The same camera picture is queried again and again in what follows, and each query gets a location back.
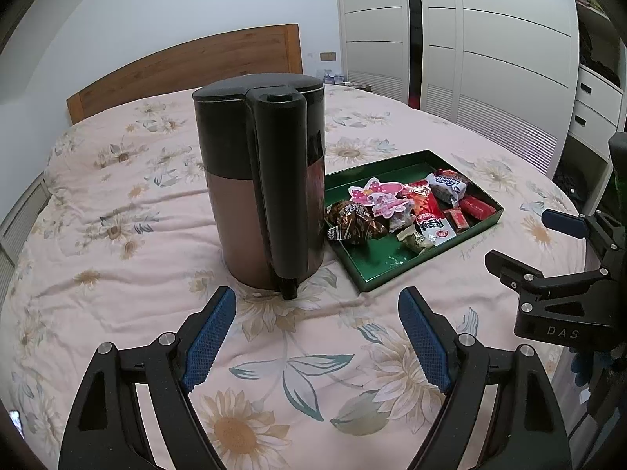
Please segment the pink My Melody snack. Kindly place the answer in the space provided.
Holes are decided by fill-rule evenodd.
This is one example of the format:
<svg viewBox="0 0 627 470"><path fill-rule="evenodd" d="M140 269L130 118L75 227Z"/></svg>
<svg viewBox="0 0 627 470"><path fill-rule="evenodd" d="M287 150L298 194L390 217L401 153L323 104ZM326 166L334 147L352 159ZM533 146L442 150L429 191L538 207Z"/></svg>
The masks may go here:
<svg viewBox="0 0 627 470"><path fill-rule="evenodd" d="M351 202L370 207L375 217L391 219L407 207L407 199L400 197L403 189L404 184L398 181L380 181L372 177L363 187L351 186L348 191Z"/></svg>

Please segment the beige wrapped candy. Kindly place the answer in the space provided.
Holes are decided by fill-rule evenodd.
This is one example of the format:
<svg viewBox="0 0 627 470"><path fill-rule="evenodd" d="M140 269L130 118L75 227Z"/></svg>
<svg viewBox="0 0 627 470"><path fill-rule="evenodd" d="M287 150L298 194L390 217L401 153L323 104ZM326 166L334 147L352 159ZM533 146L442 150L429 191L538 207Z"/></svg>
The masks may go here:
<svg viewBox="0 0 627 470"><path fill-rule="evenodd" d="M433 241L424 237L415 225L407 226L397 234L397 241L416 255L421 255L435 246Z"/></svg>

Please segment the red and white snack bag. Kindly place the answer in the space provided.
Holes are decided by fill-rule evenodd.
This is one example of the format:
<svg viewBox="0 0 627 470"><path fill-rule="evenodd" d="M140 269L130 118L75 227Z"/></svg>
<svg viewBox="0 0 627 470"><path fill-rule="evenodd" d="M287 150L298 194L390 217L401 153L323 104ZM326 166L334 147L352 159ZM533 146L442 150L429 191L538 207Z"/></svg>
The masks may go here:
<svg viewBox="0 0 627 470"><path fill-rule="evenodd" d="M436 196L426 179L405 184L400 195L404 199L412 200L415 225L418 226L425 239L432 242L434 246L439 246L455 238L456 232L440 209Z"/></svg>

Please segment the white drawer unit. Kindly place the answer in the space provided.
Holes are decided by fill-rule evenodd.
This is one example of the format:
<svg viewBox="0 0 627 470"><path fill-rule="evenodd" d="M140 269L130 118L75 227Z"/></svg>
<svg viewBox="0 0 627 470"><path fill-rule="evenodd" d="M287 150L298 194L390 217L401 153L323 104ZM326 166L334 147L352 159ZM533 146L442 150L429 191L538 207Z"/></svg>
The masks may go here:
<svg viewBox="0 0 627 470"><path fill-rule="evenodd" d="M606 18L579 19L579 60L570 127L553 181L584 213L610 183L609 140L626 125L626 45Z"/></svg>

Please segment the brown wrapped candy bag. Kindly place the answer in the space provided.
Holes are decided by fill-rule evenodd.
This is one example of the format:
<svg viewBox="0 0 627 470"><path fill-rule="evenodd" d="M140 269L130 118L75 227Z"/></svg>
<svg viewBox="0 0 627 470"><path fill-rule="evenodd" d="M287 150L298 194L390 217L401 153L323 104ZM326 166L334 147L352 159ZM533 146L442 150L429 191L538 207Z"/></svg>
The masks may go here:
<svg viewBox="0 0 627 470"><path fill-rule="evenodd" d="M388 235L387 227L358 202L334 202L326 210L326 236L332 242L359 244Z"/></svg>

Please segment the small red candy packet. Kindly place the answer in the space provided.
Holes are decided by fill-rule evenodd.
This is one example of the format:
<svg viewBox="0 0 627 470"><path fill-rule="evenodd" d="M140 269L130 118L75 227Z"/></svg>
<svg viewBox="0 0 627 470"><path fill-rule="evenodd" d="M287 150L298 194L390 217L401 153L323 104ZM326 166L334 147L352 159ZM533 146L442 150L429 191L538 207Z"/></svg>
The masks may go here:
<svg viewBox="0 0 627 470"><path fill-rule="evenodd" d="M466 216L463 214L460 208L451 208L443 211L448 223L456 233L461 233L468 230L471 225L468 222Z"/></svg>

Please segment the dark red snack packet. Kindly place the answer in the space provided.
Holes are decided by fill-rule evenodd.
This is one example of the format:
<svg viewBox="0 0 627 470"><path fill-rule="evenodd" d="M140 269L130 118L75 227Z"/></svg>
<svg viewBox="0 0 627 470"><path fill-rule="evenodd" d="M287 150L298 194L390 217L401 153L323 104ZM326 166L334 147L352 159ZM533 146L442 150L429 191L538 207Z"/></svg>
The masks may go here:
<svg viewBox="0 0 627 470"><path fill-rule="evenodd" d="M466 195L459 201L459 208L463 213L469 214L478 221L485 221L488 217L496 213L496 209L486 202L476 199L471 195Z"/></svg>

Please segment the wooden headboard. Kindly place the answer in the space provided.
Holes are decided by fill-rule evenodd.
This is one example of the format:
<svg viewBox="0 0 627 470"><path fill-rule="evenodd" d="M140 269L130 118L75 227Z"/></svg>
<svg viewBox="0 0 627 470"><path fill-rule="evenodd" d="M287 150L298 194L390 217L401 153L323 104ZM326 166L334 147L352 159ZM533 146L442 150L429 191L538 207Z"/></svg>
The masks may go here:
<svg viewBox="0 0 627 470"><path fill-rule="evenodd" d="M300 27L266 25L190 40L139 58L72 94L67 109L76 124L124 103L233 76L302 71Z"/></svg>

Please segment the floral pink bedspread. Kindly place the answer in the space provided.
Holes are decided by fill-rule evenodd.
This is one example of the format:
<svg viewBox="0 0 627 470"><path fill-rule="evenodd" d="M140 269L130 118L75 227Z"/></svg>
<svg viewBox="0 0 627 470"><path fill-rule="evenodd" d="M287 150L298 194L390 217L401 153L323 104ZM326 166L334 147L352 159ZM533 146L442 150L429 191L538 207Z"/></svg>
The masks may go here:
<svg viewBox="0 0 627 470"><path fill-rule="evenodd" d="M512 349L518 301L485 254L548 276L584 269L585 244L540 219L545 208L571 211L570 199L526 161L396 100L340 86L325 97L328 172L432 151L502 206L500 221L369 293L327 253L286 301L227 272L189 92L70 127L50 152L50 199L1 311L1 399L47 467L97 345L149 344L230 286L235 321L191 396L227 467L404 469L443 398L400 324L400 290L417 287L457 330Z"/></svg>

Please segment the black and bronze kettle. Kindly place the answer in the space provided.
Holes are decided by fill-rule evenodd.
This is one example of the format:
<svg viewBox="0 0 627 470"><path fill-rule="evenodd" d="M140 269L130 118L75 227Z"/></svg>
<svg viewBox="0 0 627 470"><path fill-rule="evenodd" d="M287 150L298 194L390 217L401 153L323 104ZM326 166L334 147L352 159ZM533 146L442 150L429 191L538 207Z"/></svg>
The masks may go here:
<svg viewBox="0 0 627 470"><path fill-rule="evenodd" d="M286 300L324 250L324 85L296 73L236 76L192 95L227 269Z"/></svg>

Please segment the white wardrobe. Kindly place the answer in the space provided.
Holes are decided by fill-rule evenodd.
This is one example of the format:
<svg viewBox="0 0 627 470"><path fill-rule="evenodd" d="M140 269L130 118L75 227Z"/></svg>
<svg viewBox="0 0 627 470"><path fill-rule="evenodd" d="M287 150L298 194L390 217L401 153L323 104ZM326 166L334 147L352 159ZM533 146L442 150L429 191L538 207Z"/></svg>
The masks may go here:
<svg viewBox="0 0 627 470"><path fill-rule="evenodd" d="M338 3L349 79L555 173L574 108L575 0Z"/></svg>

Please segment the green tray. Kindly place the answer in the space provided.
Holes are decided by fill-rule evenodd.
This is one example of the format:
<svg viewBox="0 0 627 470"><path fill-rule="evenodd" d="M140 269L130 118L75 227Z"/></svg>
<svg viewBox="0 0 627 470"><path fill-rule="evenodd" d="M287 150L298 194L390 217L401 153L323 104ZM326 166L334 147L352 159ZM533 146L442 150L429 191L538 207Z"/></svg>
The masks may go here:
<svg viewBox="0 0 627 470"><path fill-rule="evenodd" d="M349 201L348 189L351 186L363 187L372 177L376 177L380 181L398 181L405 186L405 184L415 181L422 181L426 179L428 174L439 169L454 170L460 173L455 166L447 163L435 153L424 150L376 161L376 163L368 163L365 166L354 166L354 168L330 174L326 177L326 209L334 202ZM486 202L496 209L496 213L485 221L478 221L464 213L471 225L468 230L456 233L454 239L434 246L421 255L416 255L397 241L397 234L401 230L407 226L415 225L411 199L407 199L406 209L394 214L391 219L376 217L376 220L388 229L388 235L385 237L359 244L330 241L330 245L334 248L357 289L361 292L370 292L409 271L410 268L414 268L440 255L440 253L480 235L500 221L504 208L485 191L477 187L473 181L469 184L466 195L474 196L476 199ZM437 202L442 211L453 208L440 199L437 199Z"/></svg>

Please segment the blue white snack bag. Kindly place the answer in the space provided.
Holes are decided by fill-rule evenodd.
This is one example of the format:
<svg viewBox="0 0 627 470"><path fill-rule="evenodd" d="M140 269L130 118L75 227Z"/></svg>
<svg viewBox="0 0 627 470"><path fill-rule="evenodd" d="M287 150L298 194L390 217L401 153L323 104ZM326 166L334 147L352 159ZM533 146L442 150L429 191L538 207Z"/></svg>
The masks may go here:
<svg viewBox="0 0 627 470"><path fill-rule="evenodd" d="M466 196L471 183L462 174L445 169L431 172L426 176L426 181L433 195L453 208L459 207L459 202Z"/></svg>

